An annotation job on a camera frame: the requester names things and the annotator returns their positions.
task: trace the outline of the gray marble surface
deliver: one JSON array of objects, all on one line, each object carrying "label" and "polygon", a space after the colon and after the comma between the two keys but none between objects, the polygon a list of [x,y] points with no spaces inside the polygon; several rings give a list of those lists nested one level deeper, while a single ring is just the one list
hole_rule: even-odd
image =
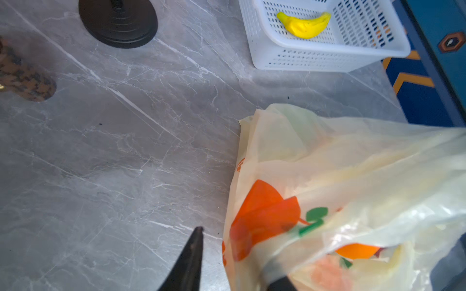
[{"label": "gray marble surface", "polygon": [[0,34],[58,84],[42,103],[0,95],[0,290],[156,290],[198,225],[201,290],[228,290],[239,119],[287,102],[405,121],[380,63],[260,71],[237,0],[152,3],[156,38],[122,50],[88,34],[77,0],[0,0]]}]

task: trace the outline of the yellow banana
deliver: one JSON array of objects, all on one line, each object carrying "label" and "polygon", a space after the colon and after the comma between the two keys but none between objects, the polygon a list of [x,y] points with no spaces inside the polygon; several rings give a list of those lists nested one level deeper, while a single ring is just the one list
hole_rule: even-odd
[{"label": "yellow banana", "polygon": [[302,20],[288,16],[283,12],[277,13],[277,18],[285,25],[285,28],[294,36],[310,39],[318,36],[329,24],[331,14],[322,13],[319,18]]}]

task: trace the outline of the black stand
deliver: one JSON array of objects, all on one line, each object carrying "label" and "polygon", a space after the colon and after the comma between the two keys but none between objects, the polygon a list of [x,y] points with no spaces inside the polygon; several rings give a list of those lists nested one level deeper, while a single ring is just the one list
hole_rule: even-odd
[{"label": "black stand", "polygon": [[79,0],[79,15],[92,36],[118,48],[140,47],[158,28],[149,0]]}]

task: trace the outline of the plastic bag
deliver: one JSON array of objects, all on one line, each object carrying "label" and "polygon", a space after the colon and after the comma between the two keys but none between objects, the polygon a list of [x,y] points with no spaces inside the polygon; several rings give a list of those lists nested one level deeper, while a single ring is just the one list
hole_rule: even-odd
[{"label": "plastic bag", "polygon": [[[222,244],[233,291],[284,276],[302,291],[431,290],[430,271],[466,232],[465,129],[286,104],[240,124]],[[395,250],[340,266],[335,250],[355,243]]]}]

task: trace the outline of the white plastic basket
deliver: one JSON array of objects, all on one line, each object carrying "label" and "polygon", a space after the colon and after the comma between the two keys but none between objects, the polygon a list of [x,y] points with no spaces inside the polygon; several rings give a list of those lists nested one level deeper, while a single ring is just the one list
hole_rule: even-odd
[{"label": "white plastic basket", "polygon": [[[349,72],[386,57],[406,57],[410,44],[390,0],[239,0],[258,69]],[[317,37],[294,37],[277,13],[332,17]]]}]

